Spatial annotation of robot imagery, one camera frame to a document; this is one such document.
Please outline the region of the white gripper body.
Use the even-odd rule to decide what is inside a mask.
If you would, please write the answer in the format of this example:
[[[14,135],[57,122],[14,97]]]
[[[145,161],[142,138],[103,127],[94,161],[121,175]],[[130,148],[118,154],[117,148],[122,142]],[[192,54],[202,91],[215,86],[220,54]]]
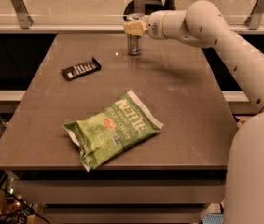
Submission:
[[[166,16],[166,11],[156,11],[150,15],[145,15],[145,22],[147,28],[147,34],[158,40],[164,40],[165,34],[163,32],[163,24]]]

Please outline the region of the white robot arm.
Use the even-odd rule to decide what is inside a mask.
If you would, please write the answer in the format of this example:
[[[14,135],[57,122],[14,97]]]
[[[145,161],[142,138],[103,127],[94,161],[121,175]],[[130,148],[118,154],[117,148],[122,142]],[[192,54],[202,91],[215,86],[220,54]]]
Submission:
[[[226,65],[257,114],[239,128],[230,146],[223,224],[264,224],[264,54],[205,0],[186,11],[157,11],[127,21],[124,32],[211,47]]]

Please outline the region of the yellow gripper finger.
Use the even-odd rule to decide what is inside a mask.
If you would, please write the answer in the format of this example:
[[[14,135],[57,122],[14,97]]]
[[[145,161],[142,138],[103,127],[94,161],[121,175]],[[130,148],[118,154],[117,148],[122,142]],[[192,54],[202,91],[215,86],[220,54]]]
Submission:
[[[147,30],[143,21],[128,21],[123,25],[124,32],[128,35],[143,36]]]

